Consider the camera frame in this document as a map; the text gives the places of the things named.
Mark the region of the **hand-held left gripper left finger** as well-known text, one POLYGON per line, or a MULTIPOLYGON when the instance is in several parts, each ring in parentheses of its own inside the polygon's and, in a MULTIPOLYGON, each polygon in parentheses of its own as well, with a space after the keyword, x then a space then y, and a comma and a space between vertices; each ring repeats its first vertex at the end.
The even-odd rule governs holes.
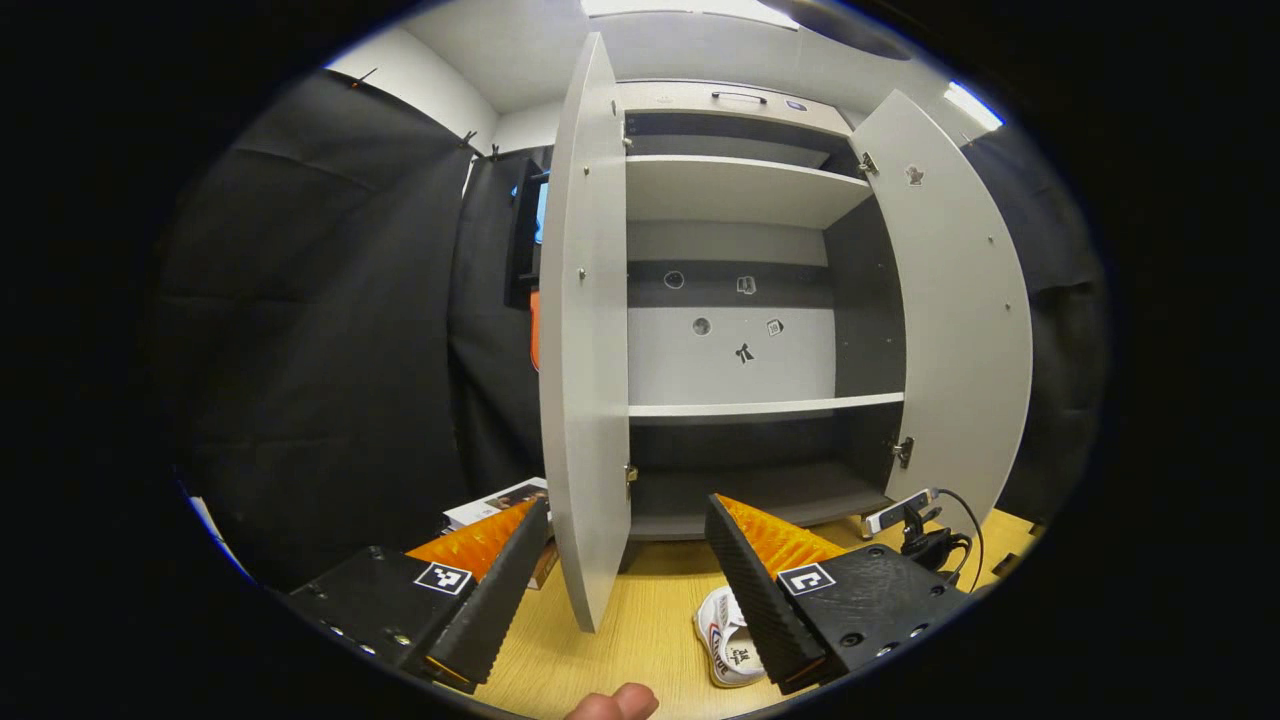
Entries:
POLYGON ((387 667, 472 694, 548 537, 548 501, 534 497, 408 553, 361 550, 285 594, 285 606, 387 667))

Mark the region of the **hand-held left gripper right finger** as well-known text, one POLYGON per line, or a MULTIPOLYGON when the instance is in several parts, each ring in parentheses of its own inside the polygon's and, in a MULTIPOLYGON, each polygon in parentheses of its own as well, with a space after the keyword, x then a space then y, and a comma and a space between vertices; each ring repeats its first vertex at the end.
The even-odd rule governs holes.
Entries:
POLYGON ((868 673, 975 600, 888 546, 841 548, 723 495, 707 498, 704 534, 785 694, 868 673))

